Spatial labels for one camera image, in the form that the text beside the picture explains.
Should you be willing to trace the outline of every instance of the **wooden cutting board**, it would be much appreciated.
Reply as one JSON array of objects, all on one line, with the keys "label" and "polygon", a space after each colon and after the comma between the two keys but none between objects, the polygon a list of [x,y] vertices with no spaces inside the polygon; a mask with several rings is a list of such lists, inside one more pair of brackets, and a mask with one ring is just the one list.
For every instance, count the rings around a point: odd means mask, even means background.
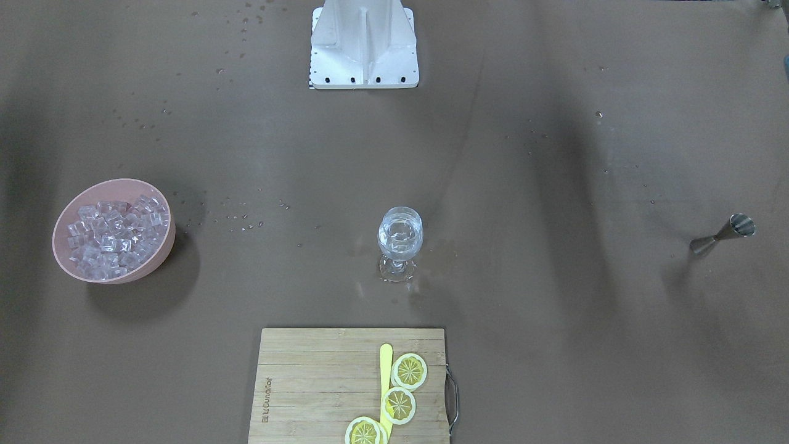
[{"label": "wooden cutting board", "polygon": [[249,444],[343,444],[357,416],[380,419],[379,349],[418,353],[428,378],[391,444],[449,444],[443,329],[263,329]]}]

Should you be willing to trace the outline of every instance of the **metal jigger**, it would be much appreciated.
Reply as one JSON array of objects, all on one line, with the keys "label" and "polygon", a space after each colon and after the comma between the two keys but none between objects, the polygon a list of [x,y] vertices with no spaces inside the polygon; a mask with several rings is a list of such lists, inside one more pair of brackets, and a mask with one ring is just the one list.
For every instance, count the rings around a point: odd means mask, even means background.
[{"label": "metal jigger", "polygon": [[756,225],[750,217],[742,214],[732,214],[729,221],[718,234],[690,241],[690,249],[699,256],[706,256],[720,240],[746,238],[756,233]]}]

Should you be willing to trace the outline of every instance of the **yellow knife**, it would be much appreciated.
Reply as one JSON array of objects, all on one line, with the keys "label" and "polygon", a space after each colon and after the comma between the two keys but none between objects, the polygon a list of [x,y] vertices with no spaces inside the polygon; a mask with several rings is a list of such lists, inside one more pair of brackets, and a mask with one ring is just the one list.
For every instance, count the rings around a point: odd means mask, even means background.
[{"label": "yellow knife", "polygon": [[381,426],[387,432],[387,437],[391,437],[392,423],[383,414],[383,395],[389,391],[389,379],[392,372],[392,346],[391,344],[381,345],[380,350],[381,361]]}]

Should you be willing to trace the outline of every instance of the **bowl rim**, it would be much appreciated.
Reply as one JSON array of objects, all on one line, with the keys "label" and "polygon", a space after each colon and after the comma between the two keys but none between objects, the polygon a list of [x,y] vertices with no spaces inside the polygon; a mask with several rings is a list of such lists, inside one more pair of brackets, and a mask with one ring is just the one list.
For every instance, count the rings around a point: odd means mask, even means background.
[{"label": "bowl rim", "polygon": [[156,256],[156,255],[159,253],[159,251],[162,249],[162,247],[163,247],[163,246],[164,246],[164,244],[166,243],[166,242],[163,240],[163,241],[162,241],[162,242],[159,244],[159,246],[157,246],[157,247],[156,247],[156,251],[154,251],[154,252],[153,252],[153,254],[151,255],[151,257],[150,257],[150,258],[148,258],[148,260],[147,260],[147,261],[145,261],[145,262],[141,263],[139,267],[137,267],[136,269],[134,269],[134,270],[132,270],[132,271],[128,272],[127,274],[125,274],[125,275],[123,275],[123,276],[119,276],[119,277],[113,277],[112,279],[104,279],[104,280],[101,280],[101,279],[88,279],[87,277],[82,277],[82,276],[79,276],[79,275],[77,275],[76,273],[72,273],[72,272],[71,272],[71,270],[67,269],[67,268],[66,268],[66,267],[63,265],[63,263],[61,262],[60,258],[58,257],[58,252],[57,252],[57,251],[55,251],[55,239],[56,239],[56,237],[57,237],[57,236],[56,236],[56,235],[57,235],[57,230],[58,230],[58,227],[60,226],[61,219],[63,219],[63,216],[65,215],[65,211],[66,211],[66,210],[67,210],[67,209],[68,209],[68,208],[69,208],[69,207],[70,207],[70,206],[71,206],[71,205],[72,205],[72,204],[73,204],[75,201],[77,201],[77,199],[81,198],[81,197],[82,197],[82,196],[83,196],[85,193],[87,193],[88,191],[90,191],[90,190],[93,190],[94,188],[98,188],[98,187],[100,187],[100,186],[102,186],[102,185],[105,185],[105,184],[107,184],[107,183],[110,183],[110,182],[121,182],[121,181],[123,181],[123,182],[126,182],[126,181],[131,181],[131,182],[138,182],[138,183],[141,183],[141,184],[143,184],[143,185],[145,185],[145,186],[150,186],[151,188],[153,188],[154,190],[156,190],[157,192],[159,192],[159,195],[160,195],[160,196],[162,196],[162,199],[164,200],[164,206],[167,208],[167,211],[168,211],[168,212],[169,212],[169,214],[170,214],[170,223],[167,225],[167,231],[165,231],[165,232],[164,232],[164,239],[167,239],[167,236],[170,234],[170,230],[171,230],[171,229],[173,229],[173,226],[174,226],[174,224],[173,224],[173,212],[172,212],[172,209],[171,209],[171,207],[170,207],[170,203],[169,203],[169,202],[168,202],[168,200],[167,200],[167,197],[164,195],[164,193],[163,193],[163,192],[162,192],[162,191],[161,191],[159,188],[157,188],[157,187],[153,186],[152,184],[150,184],[150,183],[148,183],[148,182],[145,182],[144,180],[139,180],[139,179],[132,179],[132,178],[130,178],[130,177],[124,177],[124,178],[118,178],[118,179],[110,179],[110,180],[105,180],[104,182],[99,182],[99,183],[96,183],[96,184],[95,184],[95,185],[93,185],[93,186],[90,186],[90,187],[86,188],[86,189],[85,189],[85,190],[83,190],[81,193],[79,193],[77,196],[75,196],[75,197],[74,197],[74,199],[71,199],[71,201],[70,201],[68,204],[66,204],[66,206],[65,206],[65,207],[63,207],[63,210],[60,212],[60,216],[58,216],[58,220],[57,220],[57,221],[54,223],[54,226],[52,227],[52,255],[54,256],[54,260],[55,260],[55,261],[58,263],[58,265],[60,265],[60,268],[61,268],[63,271],[65,271],[65,272],[66,272],[66,273],[68,273],[68,274],[69,274],[71,277],[73,277],[73,278],[75,278],[75,279],[82,280],[83,282],[89,282],[89,283],[92,283],[92,284],[109,284],[110,282],[115,282],[116,280],[119,280],[119,279],[124,279],[124,278],[125,278],[125,279],[129,279],[129,276],[131,276],[131,275],[133,275],[134,273],[136,273],[137,271],[141,270],[141,269],[142,269],[142,267],[143,267],[143,265],[147,264],[147,263],[148,263],[150,260],[152,260],[152,259],[154,258],[154,256]]}]

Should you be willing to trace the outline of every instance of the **bowl of ice cubes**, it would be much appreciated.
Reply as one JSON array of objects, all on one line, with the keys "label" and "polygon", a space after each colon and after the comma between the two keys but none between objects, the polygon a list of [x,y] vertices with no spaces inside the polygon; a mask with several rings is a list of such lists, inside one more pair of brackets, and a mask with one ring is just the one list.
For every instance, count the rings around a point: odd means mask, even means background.
[{"label": "bowl of ice cubes", "polygon": [[174,241],[164,195],[141,180],[113,179],[91,186],[65,207],[52,232],[52,252],[72,277],[123,284],[159,267]]}]

